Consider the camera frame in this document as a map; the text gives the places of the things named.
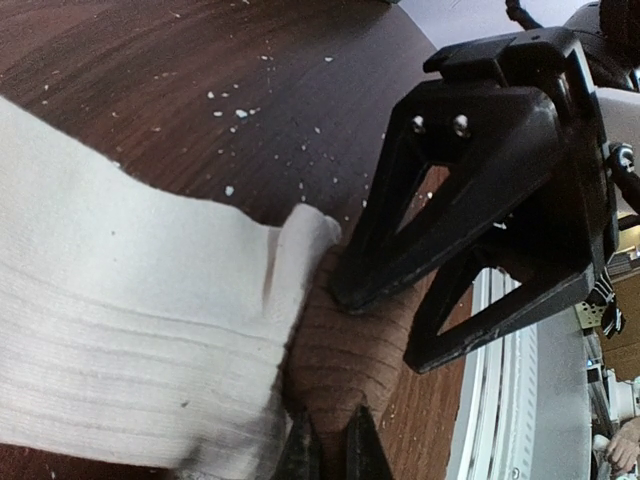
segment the wire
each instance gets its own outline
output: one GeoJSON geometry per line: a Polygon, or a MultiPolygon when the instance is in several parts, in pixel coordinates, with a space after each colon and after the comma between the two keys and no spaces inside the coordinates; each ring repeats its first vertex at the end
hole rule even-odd
{"type": "Polygon", "coordinates": [[[509,18],[518,22],[518,24],[524,28],[525,30],[533,30],[535,28],[542,28],[538,22],[536,22],[529,12],[527,12],[522,5],[520,5],[520,0],[506,0],[507,1],[507,15],[509,18]]]}

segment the silver screw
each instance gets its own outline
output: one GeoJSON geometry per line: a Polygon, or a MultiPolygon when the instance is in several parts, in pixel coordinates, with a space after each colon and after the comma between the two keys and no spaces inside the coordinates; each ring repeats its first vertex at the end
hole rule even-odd
{"type": "Polygon", "coordinates": [[[413,131],[418,135],[424,135],[427,133],[427,129],[424,128],[424,118],[420,115],[413,117],[413,120],[411,120],[411,126],[413,127],[413,131]]]}
{"type": "Polygon", "coordinates": [[[460,138],[470,138],[471,130],[469,130],[469,119],[465,115],[458,115],[453,119],[453,131],[460,138]]]}

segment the wooden table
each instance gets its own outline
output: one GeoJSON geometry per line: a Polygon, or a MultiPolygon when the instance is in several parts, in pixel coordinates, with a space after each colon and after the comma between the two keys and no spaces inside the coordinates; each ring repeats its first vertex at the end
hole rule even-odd
{"type": "MultiPolygon", "coordinates": [[[[347,234],[390,110],[433,51],[400,8],[374,0],[0,0],[1,95],[150,185],[270,224],[304,201],[347,234]]],[[[403,375],[381,426],[399,480],[444,478],[462,369],[403,375]]],[[[165,475],[0,451],[2,480],[53,473],[165,475]]]]}

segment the white wall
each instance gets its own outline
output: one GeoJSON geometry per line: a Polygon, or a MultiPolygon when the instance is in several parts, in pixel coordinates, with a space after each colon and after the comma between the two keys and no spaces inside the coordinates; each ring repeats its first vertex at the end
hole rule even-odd
{"type": "MultiPolygon", "coordinates": [[[[522,5],[545,27],[564,24],[587,0],[528,0],[522,5]]],[[[400,6],[438,48],[521,30],[504,0],[402,0],[400,6]]]]}

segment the brown cloth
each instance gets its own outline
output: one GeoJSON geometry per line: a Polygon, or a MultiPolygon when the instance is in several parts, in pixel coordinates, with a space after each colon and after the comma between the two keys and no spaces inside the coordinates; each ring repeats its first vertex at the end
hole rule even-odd
{"type": "Polygon", "coordinates": [[[327,290],[340,247],[331,249],[314,278],[285,367],[285,397],[306,408],[320,437],[325,477],[344,477],[344,429],[367,405],[376,423],[395,390],[421,282],[364,315],[341,312],[327,290]]]}

